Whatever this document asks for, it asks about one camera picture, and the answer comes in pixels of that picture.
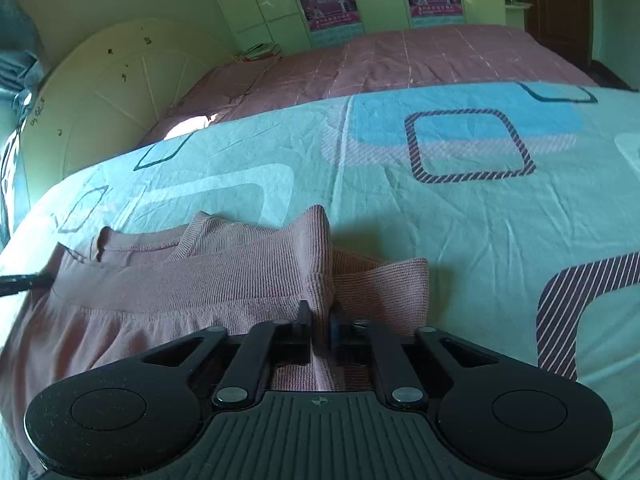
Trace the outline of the pink sweatshirt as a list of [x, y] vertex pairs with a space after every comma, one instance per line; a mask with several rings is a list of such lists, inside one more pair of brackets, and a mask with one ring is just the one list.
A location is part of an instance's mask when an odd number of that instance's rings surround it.
[[103, 229], [84, 247], [56, 246], [46, 272], [52, 287], [26, 296], [1, 350], [2, 420], [32, 470], [40, 463], [24, 430], [28, 404], [66, 377], [212, 325], [244, 334], [292, 318], [306, 301], [311, 361], [279, 370], [273, 383], [337, 390], [346, 379], [326, 355], [332, 304], [405, 336], [428, 310], [426, 260], [387, 263], [336, 247], [320, 206], [280, 230], [205, 212], [156, 233]]

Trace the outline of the cream curved headboard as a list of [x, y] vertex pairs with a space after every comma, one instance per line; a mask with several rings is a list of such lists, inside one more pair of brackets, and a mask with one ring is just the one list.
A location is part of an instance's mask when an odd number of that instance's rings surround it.
[[20, 134], [37, 203], [76, 171], [127, 153], [233, 52], [193, 25], [138, 18], [97, 32], [48, 76]]

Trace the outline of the light blue patterned bedsheet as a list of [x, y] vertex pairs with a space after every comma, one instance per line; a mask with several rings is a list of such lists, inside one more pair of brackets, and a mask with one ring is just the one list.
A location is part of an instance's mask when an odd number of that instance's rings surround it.
[[608, 479], [639, 474], [639, 97], [511, 82], [366, 93], [262, 113], [76, 172], [1, 255], [149, 233], [198, 211], [286, 226], [312, 205], [334, 242], [430, 265], [431, 324], [602, 396]]

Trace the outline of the stack of papers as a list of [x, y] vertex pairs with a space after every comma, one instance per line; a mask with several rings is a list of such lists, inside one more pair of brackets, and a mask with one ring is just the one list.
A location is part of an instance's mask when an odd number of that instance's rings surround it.
[[253, 47], [245, 50], [238, 57], [240, 62], [255, 62], [264, 60], [265, 58], [274, 58], [281, 53], [281, 47], [273, 42], [262, 42], [254, 44]]

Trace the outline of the maroon striped bedspread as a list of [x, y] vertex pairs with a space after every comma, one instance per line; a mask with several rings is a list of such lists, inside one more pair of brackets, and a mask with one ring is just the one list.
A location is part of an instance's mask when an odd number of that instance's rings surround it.
[[215, 67], [189, 84], [140, 143], [163, 140], [192, 117], [228, 122], [338, 96], [512, 81], [593, 83], [583, 70], [514, 27], [445, 25], [376, 32], [342, 46]]

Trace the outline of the dark wooden door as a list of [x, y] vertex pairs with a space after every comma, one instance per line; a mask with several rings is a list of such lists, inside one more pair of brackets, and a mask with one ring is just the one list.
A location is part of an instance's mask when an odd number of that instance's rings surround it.
[[591, 63], [591, 0], [525, 0], [525, 29], [540, 44], [579, 68]]

